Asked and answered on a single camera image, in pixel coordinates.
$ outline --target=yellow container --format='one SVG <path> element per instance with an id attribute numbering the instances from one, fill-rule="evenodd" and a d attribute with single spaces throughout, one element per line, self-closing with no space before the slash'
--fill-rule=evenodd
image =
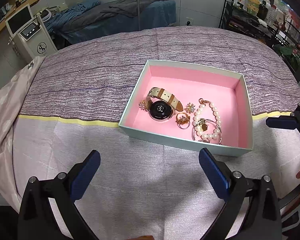
<path id="1" fill-rule="evenodd" d="M 258 0 L 248 0 L 247 2 L 247 12 L 254 16 L 257 16 L 259 10 L 260 2 Z"/>

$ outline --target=open gift box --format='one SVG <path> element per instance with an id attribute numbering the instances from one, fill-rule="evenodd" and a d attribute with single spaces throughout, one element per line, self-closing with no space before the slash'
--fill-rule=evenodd
<path id="1" fill-rule="evenodd" d="M 199 142 L 196 134 L 193 140 L 192 122 L 194 113 L 188 115 L 190 126 L 181 129 L 176 114 L 166 121 L 158 122 L 149 112 L 139 108 L 153 87 L 163 88 L 186 108 L 193 103 L 199 108 L 199 98 L 211 101 L 218 108 L 221 117 L 222 145 L 218 138 L 210 143 Z M 213 110 L 207 105 L 200 117 L 215 121 Z M 213 133 L 216 125 L 207 122 L 206 133 Z M 252 115 L 247 87 L 243 75 L 205 65 L 148 60 L 131 94 L 120 119 L 119 126 L 133 138 L 199 152 L 207 147 L 212 154 L 241 156 L 253 149 Z"/>

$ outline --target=yellow trim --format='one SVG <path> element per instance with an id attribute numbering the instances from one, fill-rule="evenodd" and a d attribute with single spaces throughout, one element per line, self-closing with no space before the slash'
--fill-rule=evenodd
<path id="1" fill-rule="evenodd" d="M 99 125 L 99 126 L 106 126 L 106 127 L 112 127 L 116 128 L 118 127 L 118 122 L 105 122 L 105 121 L 83 121 L 80 119 L 65 119 L 61 117 L 51 116 L 51 117 L 45 117 L 45 116 L 35 116 L 35 115 L 23 115 L 19 114 L 19 118 L 23 119 L 32 119 L 32 120 L 41 120 L 41 121 L 58 121 L 63 123 L 77 123 L 83 126 L 91 126 L 91 125 Z"/>
<path id="2" fill-rule="evenodd" d="M 257 115 L 253 115 L 252 116 L 252 120 L 260 120 L 262 118 L 274 117 L 274 116 L 278 116 L 278 115 L 290 115 L 291 113 L 292 112 L 279 112 L 279 111 L 275 111 L 275 112 L 270 112 L 270 113 L 257 114 Z"/>
<path id="3" fill-rule="evenodd" d="M 252 120 L 260 120 L 266 117 L 273 117 L 273 116 L 278 116 L 278 115 L 290 115 L 291 112 L 271 112 L 271 113 L 263 113 L 263 114 L 258 114 L 258 115 L 253 115 Z M 23 115 L 19 114 L 19 118 L 23 119 L 32 119 L 32 120 L 41 120 L 41 121 L 58 121 L 58 122 L 63 122 L 63 123 L 77 123 L 83 126 L 93 126 L 93 125 L 99 125 L 99 126 L 106 126 L 106 127 L 112 127 L 112 128 L 117 128 L 118 122 L 105 122 L 105 121 L 83 121 L 80 119 L 65 119 L 61 117 L 56 117 L 56 116 L 51 116 L 51 117 L 45 117 L 45 116 L 36 116 L 36 115 Z"/>

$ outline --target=silver screw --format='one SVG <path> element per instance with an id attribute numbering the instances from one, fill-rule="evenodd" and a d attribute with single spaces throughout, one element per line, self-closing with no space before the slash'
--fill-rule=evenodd
<path id="1" fill-rule="evenodd" d="M 235 178 L 237 178 L 237 179 L 240 179 L 241 178 L 241 173 L 239 172 L 239 171 L 234 171 L 234 172 L 232 172 L 232 174 L 233 174 L 233 176 L 235 177 Z"/>
<path id="2" fill-rule="evenodd" d="M 64 179 L 66 177 L 66 174 L 64 172 L 61 172 L 58 174 L 58 179 Z"/>
<path id="3" fill-rule="evenodd" d="M 32 176 L 32 177 L 29 179 L 29 182 L 30 182 L 30 183 L 34 183 L 36 179 L 37 179 L 37 178 L 36 178 L 35 176 Z"/>
<path id="4" fill-rule="evenodd" d="M 269 177 L 268 175 L 263 176 L 263 179 L 264 179 L 266 182 L 271 181 L 271 179 L 270 179 L 270 177 Z"/>

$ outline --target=brown and beige watch strap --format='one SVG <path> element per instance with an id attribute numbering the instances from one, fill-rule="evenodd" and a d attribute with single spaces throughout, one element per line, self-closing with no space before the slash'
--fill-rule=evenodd
<path id="1" fill-rule="evenodd" d="M 163 88 L 151 88 L 146 99 L 147 105 L 149 100 L 151 100 L 150 97 L 158 98 L 162 101 L 165 101 L 168 105 L 172 106 L 179 112 L 183 111 L 183 106 L 181 102 L 172 93 L 168 92 L 167 90 L 164 90 Z"/>

